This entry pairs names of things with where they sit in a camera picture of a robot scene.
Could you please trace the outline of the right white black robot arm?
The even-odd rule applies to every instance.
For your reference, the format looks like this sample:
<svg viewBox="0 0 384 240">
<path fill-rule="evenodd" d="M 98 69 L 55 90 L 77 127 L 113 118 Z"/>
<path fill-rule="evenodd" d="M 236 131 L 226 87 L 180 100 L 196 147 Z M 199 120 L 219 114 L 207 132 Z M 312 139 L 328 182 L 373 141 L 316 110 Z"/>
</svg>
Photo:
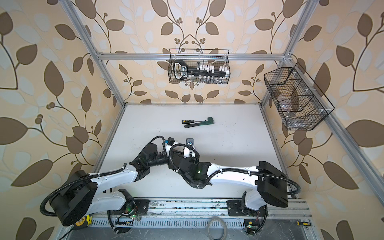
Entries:
<svg viewBox="0 0 384 240">
<path fill-rule="evenodd" d="M 166 140 L 163 143 L 168 166 L 179 174 L 192 188 L 203 189 L 215 184 L 231 184 L 247 187 L 242 197 L 242 207 L 257 211 L 271 205 L 288 207 L 288 197 L 301 192 L 301 187 L 268 162 L 258 166 L 224 167 L 200 162 L 200 155 L 193 144 L 181 144 Z"/>
</svg>

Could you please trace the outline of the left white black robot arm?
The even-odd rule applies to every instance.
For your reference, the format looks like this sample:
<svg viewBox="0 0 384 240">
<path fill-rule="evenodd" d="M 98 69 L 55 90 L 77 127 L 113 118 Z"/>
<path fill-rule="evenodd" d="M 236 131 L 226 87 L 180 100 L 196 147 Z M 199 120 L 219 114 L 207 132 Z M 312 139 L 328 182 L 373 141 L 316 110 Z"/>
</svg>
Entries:
<svg viewBox="0 0 384 240">
<path fill-rule="evenodd" d="M 75 224 L 86 215 L 104 211 L 118 211 L 133 203 L 134 198 L 124 189 L 107 191 L 123 184 L 142 180 L 154 166 L 168 163 L 167 147 L 174 143 L 173 138 L 162 140 L 162 151 L 154 140 L 145 145 L 138 156 L 117 170 L 105 173 L 87 174 L 83 170 L 75 172 L 58 189 L 42 201 L 40 212 L 47 217 L 57 217 L 63 226 Z"/>
</svg>

